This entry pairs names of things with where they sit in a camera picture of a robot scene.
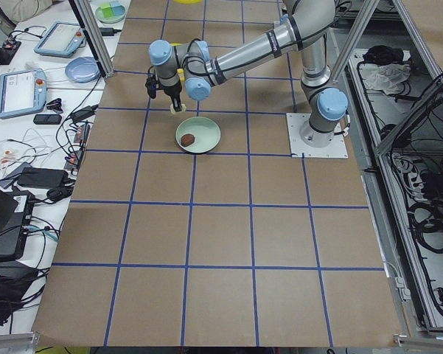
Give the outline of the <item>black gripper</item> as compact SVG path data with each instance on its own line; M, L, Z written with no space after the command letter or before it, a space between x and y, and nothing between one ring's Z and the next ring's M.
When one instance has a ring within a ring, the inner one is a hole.
M163 91L167 96L170 97L172 101L172 108L175 110L176 106L178 106L178 110L181 111L181 83L176 83L173 86L164 86Z

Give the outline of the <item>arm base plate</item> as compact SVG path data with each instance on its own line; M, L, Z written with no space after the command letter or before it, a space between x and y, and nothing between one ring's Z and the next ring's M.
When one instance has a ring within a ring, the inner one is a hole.
M347 159L345 138L338 122L334 132L318 133L310 127L310 114L287 113L290 155L296 158Z

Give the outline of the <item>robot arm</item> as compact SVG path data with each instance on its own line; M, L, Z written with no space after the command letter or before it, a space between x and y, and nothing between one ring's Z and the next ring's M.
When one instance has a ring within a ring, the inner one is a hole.
M329 84L326 31L338 20L339 4L334 0L285 1L287 14L279 25L255 40L220 57L211 58L205 41L172 45L166 40L151 43L152 66L145 83L150 98L163 91L175 112L183 110L181 92L195 101L205 100L212 88L292 51L301 53L301 87L318 113L317 94Z

